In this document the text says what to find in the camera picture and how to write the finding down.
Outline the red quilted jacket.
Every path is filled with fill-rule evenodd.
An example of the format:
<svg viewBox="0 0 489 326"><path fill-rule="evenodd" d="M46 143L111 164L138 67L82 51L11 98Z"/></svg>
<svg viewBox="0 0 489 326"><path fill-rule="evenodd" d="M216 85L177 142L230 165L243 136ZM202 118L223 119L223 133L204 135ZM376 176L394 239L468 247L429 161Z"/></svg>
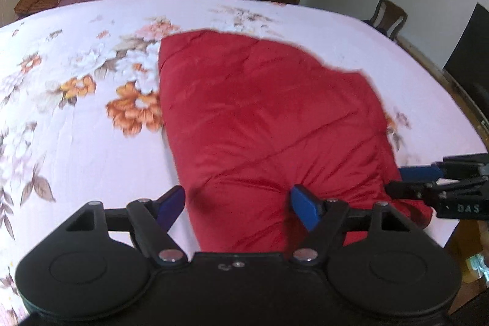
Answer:
<svg viewBox="0 0 489 326"><path fill-rule="evenodd" d="M158 69L167 139L203 251L289 254L307 234L293 186L369 209L400 178L388 119L361 73L217 31L164 38Z"/></svg>

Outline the white floral bed quilt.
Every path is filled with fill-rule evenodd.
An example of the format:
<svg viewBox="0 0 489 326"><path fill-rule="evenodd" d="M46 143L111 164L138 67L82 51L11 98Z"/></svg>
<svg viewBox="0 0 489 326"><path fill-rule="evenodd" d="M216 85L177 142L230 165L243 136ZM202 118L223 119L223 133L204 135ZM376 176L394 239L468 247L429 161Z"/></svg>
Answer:
<svg viewBox="0 0 489 326"><path fill-rule="evenodd" d="M160 106L162 40L189 31L298 47L363 74L388 119L398 169L484 152L449 93L403 49L355 18L249 0L101 0L1 30L1 322L26 310L17 264L83 204L122 208L181 185ZM201 250L186 211L172 237Z"/></svg>

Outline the dark wooden chair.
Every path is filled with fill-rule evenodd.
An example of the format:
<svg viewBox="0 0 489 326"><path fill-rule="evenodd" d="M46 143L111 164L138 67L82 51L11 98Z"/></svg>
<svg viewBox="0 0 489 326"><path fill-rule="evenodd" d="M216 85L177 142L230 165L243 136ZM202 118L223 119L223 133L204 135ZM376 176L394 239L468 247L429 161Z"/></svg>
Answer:
<svg viewBox="0 0 489 326"><path fill-rule="evenodd" d="M373 16L363 22L394 41L408 19L407 12L389 0L378 1Z"/></svg>

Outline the orange striped pillow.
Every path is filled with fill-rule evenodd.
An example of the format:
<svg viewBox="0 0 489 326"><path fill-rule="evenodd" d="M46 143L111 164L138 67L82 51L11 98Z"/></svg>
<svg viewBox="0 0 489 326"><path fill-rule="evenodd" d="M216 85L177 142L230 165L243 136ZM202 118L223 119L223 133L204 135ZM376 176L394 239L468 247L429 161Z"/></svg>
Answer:
<svg viewBox="0 0 489 326"><path fill-rule="evenodd" d="M61 0L19 0L14 7L18 16L30 16L57 7Z"/></svg>

